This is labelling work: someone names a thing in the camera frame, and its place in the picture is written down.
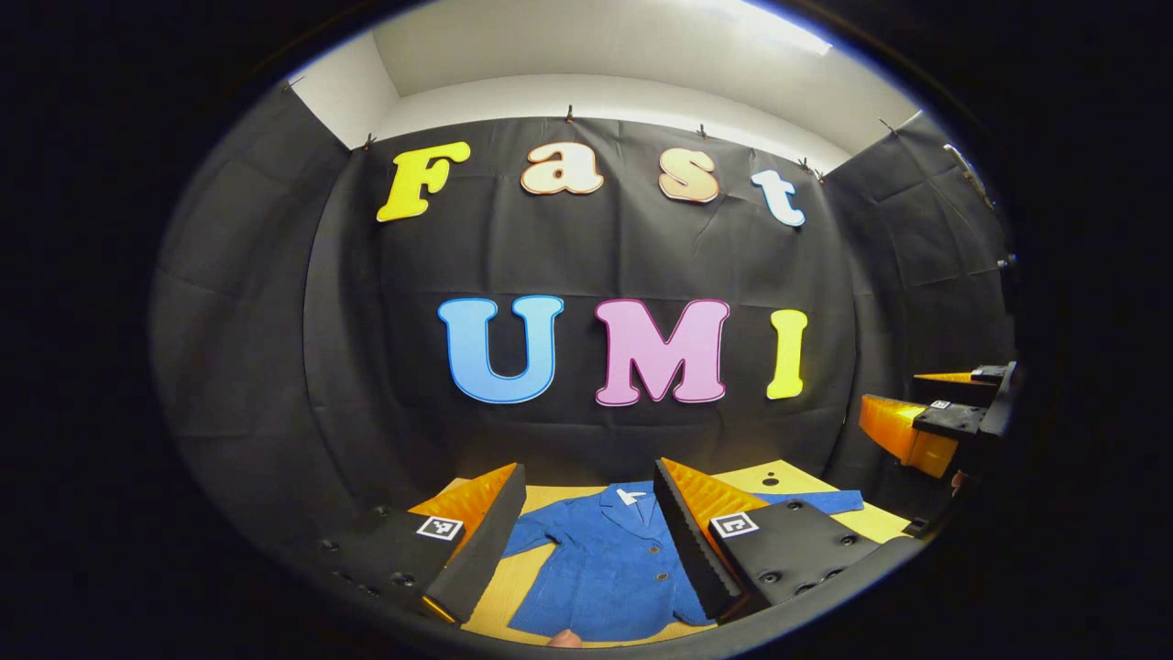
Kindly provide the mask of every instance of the pink letter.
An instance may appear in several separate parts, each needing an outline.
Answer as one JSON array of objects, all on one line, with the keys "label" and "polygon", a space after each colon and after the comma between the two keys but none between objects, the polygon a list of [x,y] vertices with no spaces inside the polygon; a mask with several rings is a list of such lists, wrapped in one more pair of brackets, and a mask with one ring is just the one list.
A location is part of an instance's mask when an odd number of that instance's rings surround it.
[{"label": "pink letter", "polygon": [[631,387],[631,367],[652,401],[667,394],[676,373],[684,368],[672,396],[682,403],[704,403],[725,396],[720,382],[721,324],[730,315],[723,300],[692,300],[667,342],[656,328],[647,306],[639,300],[605,300],[595,315],[606,322],[606,387],[595,394],[603,406],[631,406],[639,390]]}]

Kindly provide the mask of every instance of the blue jacket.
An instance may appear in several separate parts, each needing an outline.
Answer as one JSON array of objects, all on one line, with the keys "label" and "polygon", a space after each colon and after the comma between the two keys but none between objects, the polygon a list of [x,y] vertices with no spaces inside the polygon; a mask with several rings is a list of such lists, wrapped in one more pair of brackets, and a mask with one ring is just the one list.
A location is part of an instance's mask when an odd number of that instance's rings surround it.
[{"label": "blue jacket", "polygon": [[[798,497],[825,513],[863,508],[859,491],[757,497],[771,503]],[[612,484],[522,516],[504,557],[550,542],[558,547],[511,628],[545,637],[570,628],[585,641],[628,641],[652,637],[676,619],[713,622],[680,566],[651,482]]]}]

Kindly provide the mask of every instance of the orange gripper pad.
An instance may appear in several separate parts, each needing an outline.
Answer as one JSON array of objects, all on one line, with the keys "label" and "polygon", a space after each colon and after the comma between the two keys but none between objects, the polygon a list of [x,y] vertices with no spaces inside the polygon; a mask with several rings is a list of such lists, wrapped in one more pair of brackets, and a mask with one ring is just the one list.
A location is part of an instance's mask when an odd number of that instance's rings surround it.
[{"label": "orange gripper pad", "polygon": [[726,567],[731,569],[728,559],[721,553],[720,547],[713,540],[712,532],[708,531],[708,522],[718,516],[753,511],[769,504],[753,497],[752,495],[735,489],[720,479],[714,479],[704,472],[698,472],[687,465],[680,465],[674,461],[662,458],[667,474],[676,482],[676,488],[680,491],[680,497],[689,506],[689,513],[697,519],[701,533],[708,545],[721,558]]},{"label": "orange gripper pad", "polygon": [[984,386],[981,381],[974,381],[969,372],[963,374],[917,374],[913,379],[924,379],[925,381],[949,381],[951,383],[975,383]]},{"label": "orange gripper pad", "polygon": [[497,468],[493,472],[486,472],[472,482],[461,484],[450,491],[445,491],[427,502],[421,502],[407,511],[421,516],[439,516],[465,523],[465,538],[460,539],[460,544],[452,553],[455,557],[465,547],[465,544],[468,543],[468,539],[473,538],[476,528],[480,526],[481,520],[484,520],[484,515],[489,512],[489,508],[497,499],[497,494],[501,492],[502,487],[509,481],[509,476],[513,475],[515,468],[517,468],[517,464],[510,463],[503,468]]},{"label": "orange gripper pad", "polygon": [[913,421],[925,408],[865,395],[863,407],[860,409],[860,428],[875,444],[899,458],[901,465],[908,465],[917,435],[917,430],[913,429]]}]

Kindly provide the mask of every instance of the blue letter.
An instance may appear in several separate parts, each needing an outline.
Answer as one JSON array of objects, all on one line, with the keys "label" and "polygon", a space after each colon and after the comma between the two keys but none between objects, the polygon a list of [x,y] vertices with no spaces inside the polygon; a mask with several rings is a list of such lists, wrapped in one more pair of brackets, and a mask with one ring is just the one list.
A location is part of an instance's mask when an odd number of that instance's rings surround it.
[{"label": "blue letter", "polygon": [[806,222],[802,211],[791,207],[791,198],[786,195],[794,193],[794,184],[789,181],[782,181],[782,177],[772,169],[759,171],[751,176],[750,181],[761,185],[761,190],[766,193],[766,205],[769,206],[769,212],[774,213],[774,217],[782,224],[798,226]]},{"label": "blue letter", "polygon": [[448,325],[448,366],[462,393],[484,403],[521,403],[540,396],[554,382],[554,317],[562,298],[524,295],[514,313],[526,320],[526,372],[504,377],[489,366],[489,319],[497,304],[484,298],[456,298],[440,305]]}]

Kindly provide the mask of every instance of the orange letter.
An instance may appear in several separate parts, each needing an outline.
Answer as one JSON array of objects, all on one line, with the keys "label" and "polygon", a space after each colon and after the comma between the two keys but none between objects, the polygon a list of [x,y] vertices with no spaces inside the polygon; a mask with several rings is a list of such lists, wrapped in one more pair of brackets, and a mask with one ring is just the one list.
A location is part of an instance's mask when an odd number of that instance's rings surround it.
[{"label": "orange letter", "polygon": [[[562,159],[548,159],[554,154],[560,154]],[[563,190],[585,195],[603,185],[603,177],[595,171],[595,151],[586,144],[543,144],[529,152],[529,162],[537,164],[529,165],[521,173],[521,186],[535,195],[552,195]]]},{"label": "orange letter", "polygon": [[704,151],[689,149],[669,149],[660,154],[660,190],[669,198],[687,202],[711,202],[717,198],[721,186],[717,178],[708,173],[717,169],[713,158]]}]

